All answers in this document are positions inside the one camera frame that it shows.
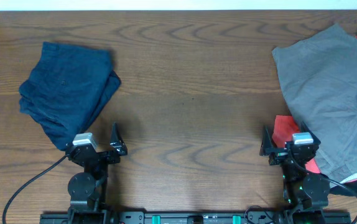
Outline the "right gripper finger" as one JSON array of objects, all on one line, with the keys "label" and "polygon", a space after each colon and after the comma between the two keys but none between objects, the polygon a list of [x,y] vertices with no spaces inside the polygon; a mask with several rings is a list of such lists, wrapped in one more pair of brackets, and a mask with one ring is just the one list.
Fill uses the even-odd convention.
[{"label": "right gripper finger", "polygon": [[268,156],[274,152],[274,145],[272,143],[271,135],[269,133],[269,128],[267,126],[263,127],[262,130],[262,143],[259,151],[260,156]]},{"label": "right gripper finger", "polygon": [[300,124],[300,130],[302,133],[309,133],[310,135],[313,136],[313,132],[310,130],[310,128],[307,126],[307,124],[302,121]]}]

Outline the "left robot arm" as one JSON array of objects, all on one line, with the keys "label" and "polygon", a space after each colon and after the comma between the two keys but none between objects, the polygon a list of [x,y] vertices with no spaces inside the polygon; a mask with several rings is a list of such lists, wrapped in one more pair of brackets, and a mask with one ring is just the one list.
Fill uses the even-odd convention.
[{"label": "left robot arm", "polygon": [[69,161],[83,168],[68,183],[68,223],[119,223],[119,215],[106,204],[108,166],[119,163],[128,154],[117,123],[112,126],[109,145],[111,150],[98,152],[93,134],[82,133],[65,151]]}]

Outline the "grey cotton shorts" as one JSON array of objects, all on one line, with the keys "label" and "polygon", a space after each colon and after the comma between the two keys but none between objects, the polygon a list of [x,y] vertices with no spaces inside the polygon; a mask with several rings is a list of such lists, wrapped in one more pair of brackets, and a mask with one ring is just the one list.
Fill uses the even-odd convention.
[{"label": "grey cotton shorts", "polygon": [[321,141],[318,168],[341,183],[357,179],[357,35],[335,24],[272,56],[291,115]]}]

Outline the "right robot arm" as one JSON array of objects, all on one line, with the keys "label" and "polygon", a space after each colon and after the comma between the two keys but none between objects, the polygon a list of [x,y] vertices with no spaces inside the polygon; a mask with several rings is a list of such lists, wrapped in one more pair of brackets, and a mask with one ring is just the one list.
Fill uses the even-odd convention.
[{"label": "right robot arm", "polygon": [[299,133],[278,147],[269,128],[263,129],[260,156],[269,158],[269,165],[280,166],[283,179],[283,198],[289,206],[269,218],[273,223],[318,223],[323,221],[322,208],[328,205],[330,184],[324,176],[305,168],[321,144],[319,138],[301,125]]}]

